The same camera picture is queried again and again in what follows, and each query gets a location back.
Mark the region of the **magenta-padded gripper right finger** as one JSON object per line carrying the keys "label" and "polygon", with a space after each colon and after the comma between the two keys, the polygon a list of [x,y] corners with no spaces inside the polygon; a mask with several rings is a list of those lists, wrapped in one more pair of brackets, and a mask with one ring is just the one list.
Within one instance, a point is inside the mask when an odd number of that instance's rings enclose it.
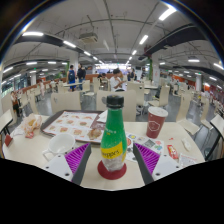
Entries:
{"label": "magenta-padded gripper right finger", "polygon": [[182,169],[169,155],[159,155],[137,143],[133,144],[133,153],[145,184],[152,183]]}

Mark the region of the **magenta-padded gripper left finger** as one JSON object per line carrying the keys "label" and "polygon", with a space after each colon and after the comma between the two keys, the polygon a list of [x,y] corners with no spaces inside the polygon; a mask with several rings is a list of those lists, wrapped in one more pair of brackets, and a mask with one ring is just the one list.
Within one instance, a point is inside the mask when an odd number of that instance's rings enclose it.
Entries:
{"label": "magenta-padded gripper left finger", "polygon": [[91,154],[91,144],[84,144],[68,154],[58,154],[43,169],[63,179],[80,185]]}

